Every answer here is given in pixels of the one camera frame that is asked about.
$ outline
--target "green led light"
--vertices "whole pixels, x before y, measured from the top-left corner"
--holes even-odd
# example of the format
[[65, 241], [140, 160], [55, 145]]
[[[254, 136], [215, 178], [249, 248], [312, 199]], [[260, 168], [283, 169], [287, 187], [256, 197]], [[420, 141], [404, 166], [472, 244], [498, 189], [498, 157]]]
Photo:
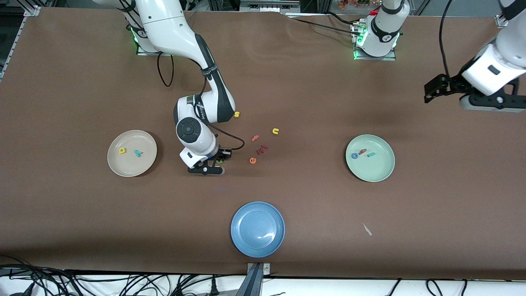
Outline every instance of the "green led light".
[[137, 36], [135, 36], [135, 32], [133, 32], [133, 30], [130, 31], [133, 34], [133, 40], [135, 40], [135, 43], [139, 43], [139, 41], [137, 41]]

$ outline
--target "brown tabletop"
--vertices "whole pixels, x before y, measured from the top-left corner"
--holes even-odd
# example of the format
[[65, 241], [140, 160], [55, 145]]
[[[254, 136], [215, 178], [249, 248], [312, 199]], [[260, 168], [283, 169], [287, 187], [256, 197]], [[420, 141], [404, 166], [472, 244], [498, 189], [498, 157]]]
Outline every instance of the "brown tabletop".
[[[202, 86], [194, 63], [175, 57], [166, 88], [120, 12], [28, 19], [0, 83], [2, 253], [67, 269], [243, 273], [254, 259], [233, 245], [230, 221], [266, 201], [286, 224], [264, 258], [278, 275], [526, 279], [526, 115], [464, 111], [458, 96], [424, 104], [424, 84], [443, 73], [439, 18], [407, 19], [396, 62], [354, 61], [348, 34], [277, 13], [196, 13], [189, 24], [241, 113], [219, 126], [247, 141], [219, 177], [189, 175], [178, 155], [172, 110]], [[448, 18], [451, 71], [497, 31], [490, 18]], [[165, 77], [170, 66], [163, 57]], [[133, 129], [159, 152], [145, 175], [124, 178], [106, 154]], [[349, 171], [344, 151], [360, 134], [392, 146], [391, 177]]]

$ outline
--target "plug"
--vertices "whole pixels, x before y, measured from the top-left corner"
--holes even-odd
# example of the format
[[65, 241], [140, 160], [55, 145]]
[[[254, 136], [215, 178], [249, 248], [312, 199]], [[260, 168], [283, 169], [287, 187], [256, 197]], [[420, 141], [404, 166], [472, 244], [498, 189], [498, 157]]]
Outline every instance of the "plug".
[[33, 293], [33, 287], [35, 286], [35, 283], [32, 283], [29, 285], [29, 287], [27, 287], [27, 289], [24, 291], [24, 293], [14, 293], [14, 294], [11, 294], [9, 296], [31, 296], [31, 294]]
[[212, 275], [212, 288], [210, 289], [210, 296], [216, 296], [219, 295], [219, 291], [217, 290], [216, 286], [216, 276]]

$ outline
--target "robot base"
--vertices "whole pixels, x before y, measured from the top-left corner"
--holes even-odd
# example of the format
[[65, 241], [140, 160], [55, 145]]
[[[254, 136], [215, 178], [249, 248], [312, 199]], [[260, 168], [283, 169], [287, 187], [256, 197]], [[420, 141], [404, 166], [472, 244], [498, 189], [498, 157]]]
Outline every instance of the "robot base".
[[[135, 53], [137, 55], [151, 55], [151, 56], [159, 55], [159, 52], [156, 52], [156, 53], [147, 52], [138, 43], [135, 43], [135, 44], [137, 45], [137, 51]], [[170, 56], [170, 55], [167, 53], [163, 53], [161, 56]]]
[[[367, 27], [367, 20], [365, 18], [361, 18], [360, 21], [354, 22], [352, 25], [350, 25], [352, 32], [358, 32], [360, 34], [363, 34], [364, 29]], [[361, 38], [362, 35], [353, 35], [352, 36], [352, 48], [354, 50], [354, 59], [355, 60], [369, 60], [369, 61], [396, 61], [395, 56], [395, 49], [391, 49], [391, 51], [385, 55], [385, 56], [371, 56], [365, 53], [361, 47], [358, 46], [357, 42], [358, 39]]]
[[188, 168], [188, 172], [190, 174], [198, 175], [223, 175], [225, 173], [225, 168], [216, 165], [216, 163], [217, 161], [226, 161], [230, 157], [232, 157], [232, 149], [220, 147], [216, 155], [197, 164], [192, 169]]

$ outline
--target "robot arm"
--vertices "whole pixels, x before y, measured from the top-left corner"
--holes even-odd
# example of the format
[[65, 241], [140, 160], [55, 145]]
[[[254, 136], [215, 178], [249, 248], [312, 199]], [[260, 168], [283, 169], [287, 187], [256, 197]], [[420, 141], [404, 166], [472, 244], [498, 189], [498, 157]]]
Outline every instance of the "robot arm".
[[[424, 101], [454, 93], [464, 109], [521, 112], [526, 96], [517, 95], [518, 77], [526, 73], [526, 0], [499, 0], [508, 25], [462, 67], [459, 74], [440, 74], [425, 85]], [[511, 85], [511, 94], [504, 87]]]
[[409, 10], [409, 0], [383, 0], [378, 14], [365, 19], [367, 31], [357, 45], [370, 56], [387, 55], [396, 45]]
[[183, 56], [199, 65], [211, 91], [182, 97], [174, 108], [177, 137], [185, 146], [179, 154], [191, 173], [221, 174], [218, 166], [200, 166], [208, 159], [225, 160], [231, 150], [220, 148], [208, 124], [229, 121], [236, 109], [205, 40], [188, 26], [177, 0], [94, 0], [119, 8], [134, 33], [142, 31], [139, 45], [153, 52]]

